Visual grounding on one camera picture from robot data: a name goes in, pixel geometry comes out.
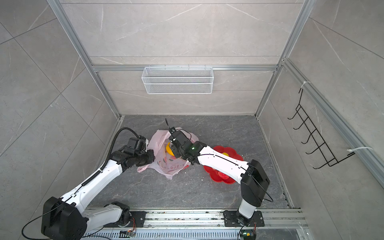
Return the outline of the pink plastic fruit-print bag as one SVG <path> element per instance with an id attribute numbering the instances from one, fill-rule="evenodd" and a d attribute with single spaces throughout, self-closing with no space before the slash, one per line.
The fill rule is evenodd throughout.
<path id="1" fill-rule="evenodd" d="M 146 169 L 154 169 L 158 173 L 164 175 L 167 179 L 171 180 L 174 175 L 191 165 L 188 161 L 176 158 L 168 153 L 166 148 L 170 143 L 170 136 L 171 134 L 168 130 L 157 130 L 155 132 L 148 144 L 148 150 L 154 151 L 155 160 L 151 164 L 138 167 L 138 173 L 141 173 Z"/>

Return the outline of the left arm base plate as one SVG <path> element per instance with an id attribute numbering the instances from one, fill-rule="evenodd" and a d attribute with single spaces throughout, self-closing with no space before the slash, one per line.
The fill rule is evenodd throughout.
<path id="1" fill-rule="evenodd" d="M 143 228 L 146 214 L 147 212 L 145 211 L 123 212 L 118 226 L 121 228 Z"/>

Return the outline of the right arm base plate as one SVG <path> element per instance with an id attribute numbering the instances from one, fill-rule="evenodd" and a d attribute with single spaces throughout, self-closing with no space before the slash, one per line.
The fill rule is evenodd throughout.
<path id="1" fill-rule="evenodd" d="M 223 211 L 224 223 L 226 227 L 264 227 L 264 217 L 262 212 L 256 211 L 250 219 L 242 216 L 239 211 Z"/>

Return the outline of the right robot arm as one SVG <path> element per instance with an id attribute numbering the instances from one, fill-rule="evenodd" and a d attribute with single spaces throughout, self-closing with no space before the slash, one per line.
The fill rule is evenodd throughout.
<path id="1" fill-rule="evenodd" d="M 269 197 L 270 202 L 273 201 L 267 192 L 270 180 L 258 161 L 236 160 L 202 142 L 193 143 L 182 130 L 170 128 L 169 132 L 170 148 L 176 158 L 215 169 L 240 184 L 242 201 L 236 212 L 239 224 L 249 226 L 253 222 L 256 209 L 261 206 L 265 196 Z"/>

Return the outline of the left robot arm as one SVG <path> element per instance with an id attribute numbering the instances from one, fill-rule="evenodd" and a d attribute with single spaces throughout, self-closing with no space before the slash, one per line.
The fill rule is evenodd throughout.
<path id="1" fill-rule="evenodd" d="M 129 206 L 112 202 L 89 210 L 91 201 L 125 170 L 155 160 L 149 140 L 134 133 L 120 149 L 109 150 L 107 159 L 90 177 L 60 198 L 51 197 L 43 207 L 41 233 L 52 240 L 79 240 L 104 225 L 126 227 L 133 224 Z"/>

